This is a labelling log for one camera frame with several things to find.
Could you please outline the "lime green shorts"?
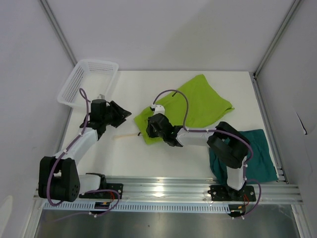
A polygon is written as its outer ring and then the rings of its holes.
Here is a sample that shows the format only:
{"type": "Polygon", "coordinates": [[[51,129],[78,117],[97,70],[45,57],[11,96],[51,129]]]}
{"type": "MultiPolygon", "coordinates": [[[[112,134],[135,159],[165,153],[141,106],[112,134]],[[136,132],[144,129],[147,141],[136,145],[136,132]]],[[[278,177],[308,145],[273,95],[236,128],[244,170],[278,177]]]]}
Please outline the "lime green shorts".
{"type": "Polygon", "coordinates": [[[165,115],[172,125],[207,127],[234,111],[234,106],[221,97],[203,74],[180,83],[175,77],[155,79],[146,76],[124,83],[124,96],[136,107],[133,119],[137,133],[114,136],[115,142],[143,139],[146,145],[161,143],[161,138],[150,138],[146,133],[148,117],[153,115],[150,104],[164,106],[165,115]]]}

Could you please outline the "teal green shorts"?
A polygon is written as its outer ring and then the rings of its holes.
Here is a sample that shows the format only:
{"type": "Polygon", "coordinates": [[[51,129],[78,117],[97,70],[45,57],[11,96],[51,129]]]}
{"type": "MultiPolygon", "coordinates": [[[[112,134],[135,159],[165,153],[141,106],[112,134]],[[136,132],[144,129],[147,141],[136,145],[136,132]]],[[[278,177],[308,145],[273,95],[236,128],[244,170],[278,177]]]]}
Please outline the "teal green shorts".
{"type": "MultiPolygon", "coordinates": [[[[276,170],[269,153],[269,146],[262,129],[240,131],[246,137],[253,150],[253,157],[247,162],[247,179],[257,180],[260,183],[277,181],[276,170]]],[[[227,182],[227,168],[212,150],[209,150],[210,168],[218,183],[225,185],[227,182]]]]}

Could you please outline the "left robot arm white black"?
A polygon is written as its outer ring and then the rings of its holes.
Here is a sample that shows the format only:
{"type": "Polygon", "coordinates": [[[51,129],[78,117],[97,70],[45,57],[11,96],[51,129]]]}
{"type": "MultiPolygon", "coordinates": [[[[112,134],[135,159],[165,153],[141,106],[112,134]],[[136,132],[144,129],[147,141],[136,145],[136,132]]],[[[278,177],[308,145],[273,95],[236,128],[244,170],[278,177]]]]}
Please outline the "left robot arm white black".
{"type": "Polygon", "coordinates": [[[73,202],[80,195],[91,193],[96,198],[107,194],[106,178],[98,173],[78,174],[77,165],[88,150],[99,141],[107,126],[123,124],[131,112],[114,101],[95,99],[87,105],[86,115],[77,136],[53,156],[40,161],[38,195],[52,206],[73,202]]]}

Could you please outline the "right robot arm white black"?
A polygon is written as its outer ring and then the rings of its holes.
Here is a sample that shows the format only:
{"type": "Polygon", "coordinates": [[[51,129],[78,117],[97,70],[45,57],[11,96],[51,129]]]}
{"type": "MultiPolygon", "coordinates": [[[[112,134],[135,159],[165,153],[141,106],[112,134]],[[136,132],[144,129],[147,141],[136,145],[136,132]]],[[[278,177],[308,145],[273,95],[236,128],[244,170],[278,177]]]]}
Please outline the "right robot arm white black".
{"type": "Polygon", "coordinates": [[[146,133],[161,138],[171,147],[207,146],[227,167],[226,194],[237,200],[244,194],[247,161],[254,153],[249,140],[226,122],[215,128],[187,128],[172,125],[159,113],[148,118],[146,133]]]}

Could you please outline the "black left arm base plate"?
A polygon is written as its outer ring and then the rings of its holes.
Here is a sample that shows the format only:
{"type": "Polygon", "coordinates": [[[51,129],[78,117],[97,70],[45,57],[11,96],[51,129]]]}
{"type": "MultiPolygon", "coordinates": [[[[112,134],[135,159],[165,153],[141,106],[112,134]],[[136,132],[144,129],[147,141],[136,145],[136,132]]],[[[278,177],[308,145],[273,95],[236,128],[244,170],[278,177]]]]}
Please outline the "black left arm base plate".
{"type": "Polygon", "coordinates": [[[99,188],[89,190],[85,193],[81,193],[79,198],[87,199],[117,199],[118,196],[115,193],[119,193],[119,198],[122,198],[123,184],[122,183],[104,183],[99,188]]]}

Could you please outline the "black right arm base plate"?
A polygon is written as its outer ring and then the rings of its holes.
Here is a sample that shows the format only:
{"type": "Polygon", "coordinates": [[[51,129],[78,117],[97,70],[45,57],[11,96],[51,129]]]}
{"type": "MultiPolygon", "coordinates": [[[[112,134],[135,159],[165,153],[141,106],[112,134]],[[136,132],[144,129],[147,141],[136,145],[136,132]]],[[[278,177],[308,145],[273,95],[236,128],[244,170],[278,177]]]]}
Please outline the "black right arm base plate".
{"type": "Polygon", "coordinates": [[[255,202],[256,194],[254,187],[245,185],[240,190],[234,190],[226,185],[211,185],[208,194],[211,196],[212,201],[246,201],[255,202]]]}

